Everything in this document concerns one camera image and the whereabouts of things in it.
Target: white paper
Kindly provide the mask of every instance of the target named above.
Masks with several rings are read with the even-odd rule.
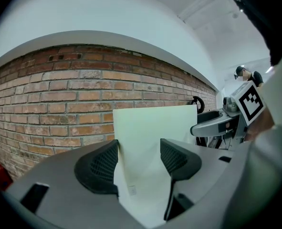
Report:
[[[119,109],[113,117],[120,145],[115,169],[119,201],[145,227],[164,224],[170,176],[160,158],[160,139],[194,144],[190,128],[197,124],[196,106]]]

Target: white ceiling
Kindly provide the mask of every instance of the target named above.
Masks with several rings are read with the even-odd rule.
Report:
[[[261,72],[269,68],[269,51],[262,36],[233,0],[158,1],[195,31],[225,80],[240,64]]]

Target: red object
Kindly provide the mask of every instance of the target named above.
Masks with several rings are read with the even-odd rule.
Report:
[[[7,170],[0,164],[0,189],[5,191],[11,183],[12,179],[7,173]]]

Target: brick wall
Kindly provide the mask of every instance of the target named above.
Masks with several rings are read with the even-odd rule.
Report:
[[[47,156],[112,140],[112,110],[186,104],[215,92],[157,59],[103,46],[29,53],[0,68],[0,162],[13,179]]]

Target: ceiling light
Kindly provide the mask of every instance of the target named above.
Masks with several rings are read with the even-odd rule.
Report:
[[[270,66],[270,68],[266,71],[266,73],[270,72],[273,69],[273,66]]]

